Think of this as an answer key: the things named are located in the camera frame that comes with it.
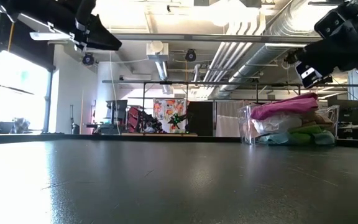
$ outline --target bright window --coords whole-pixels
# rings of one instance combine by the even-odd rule
[[[50,73],[14,54],[0,53],[0,121],[25,118],[29,129],[42,130]]]

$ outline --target colorful artwork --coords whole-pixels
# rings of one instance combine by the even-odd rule
[[[179,116],[186,114],[186,100],[154,100],[153,116],[162,123],[162,128],[168,133],[185,131],[186,122],[180,123],[178,129],[168,124],[170,118],[177,113]]]

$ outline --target pink fabric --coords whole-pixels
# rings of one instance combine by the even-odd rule
[[[263,121],[277,113],[307,113],[318,108],[317,98],[316,93],[307,93],[294,98],[259,106],[252,110],[251,118]]]

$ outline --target dark gray table surface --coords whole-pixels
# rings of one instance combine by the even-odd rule
[[[0,223],[358,223],[358,149],[0,144]]]

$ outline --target white plastic bag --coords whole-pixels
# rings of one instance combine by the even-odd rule
[[[253,119],[252,122],[259,134],[283,133],[302,126],[302,120],[296,114],[277,114],[263,121]]]

